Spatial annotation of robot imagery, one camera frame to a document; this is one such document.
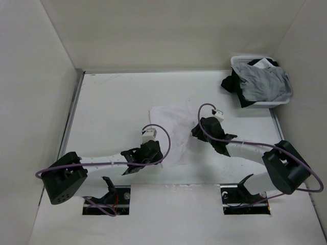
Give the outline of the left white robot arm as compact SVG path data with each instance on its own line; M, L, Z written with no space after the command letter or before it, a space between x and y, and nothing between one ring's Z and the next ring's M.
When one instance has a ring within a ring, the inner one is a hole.
M43 181L53 205L73 196L107 204L114 199L118 180L146 166L160 164L165 157L159 142L149 140L137 148L105 157L79 157L76 152L69 152L36 176Z

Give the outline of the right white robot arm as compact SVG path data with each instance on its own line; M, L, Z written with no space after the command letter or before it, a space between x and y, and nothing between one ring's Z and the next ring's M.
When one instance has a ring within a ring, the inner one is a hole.
M202 117L191 134L209 143L221 155L246 159L266 168L265 172L250 174L239 183L237 196L243 202L249 202L256 194L265 191L292 194L311 175L302 164L278 149L248 145L237 135L225 133L216 117Z

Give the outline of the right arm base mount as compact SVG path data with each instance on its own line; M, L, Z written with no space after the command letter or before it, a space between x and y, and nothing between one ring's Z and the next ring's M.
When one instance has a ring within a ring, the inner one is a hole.
M245 182L253 174L246 176L239 183L220 186L224 215L270 215L268 201L254 204L266 198L266 194L250 194L244 187Z

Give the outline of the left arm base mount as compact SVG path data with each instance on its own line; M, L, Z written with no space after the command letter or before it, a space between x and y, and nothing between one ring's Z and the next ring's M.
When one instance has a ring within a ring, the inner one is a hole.
M116 217L129 215L131 186L114 185L109 177L102 177L107 185L104 194L98 197L87 197L84 199L83 215L107 215Z

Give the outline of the white tank top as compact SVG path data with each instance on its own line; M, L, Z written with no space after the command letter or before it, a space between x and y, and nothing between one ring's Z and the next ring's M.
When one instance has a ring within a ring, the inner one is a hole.
M162 168L189 165L195 153L203 150L204 143L191 135L197 125L197 111L190 101L167 106L155 106L149 110L149 120L166 129L158 129L156 140L163 153L168 150L167 135L171 139L171 149L162 162Z

